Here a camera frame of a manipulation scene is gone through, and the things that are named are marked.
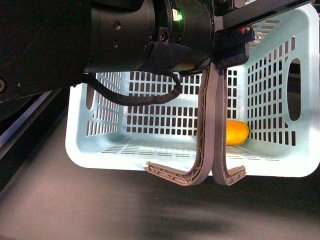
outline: black table surface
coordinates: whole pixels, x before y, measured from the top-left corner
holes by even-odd
[[[66,124],[65,113],[0,193],[0,239],[320,239],[319,168],[182,187],[143,171],[76,165]]]

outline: cable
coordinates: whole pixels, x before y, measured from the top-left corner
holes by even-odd
[[[82,83],[88,84],[103,97],[109,101],[122,106],[147,106],[153,104],[165,104],[177,98],[182,93],[182,86],[179,78],[172,71],[168,72],[168,76],[173,78],[175,86],[172,91],[157,96],[126,96],[106,88],[93,75],[84,74]]]

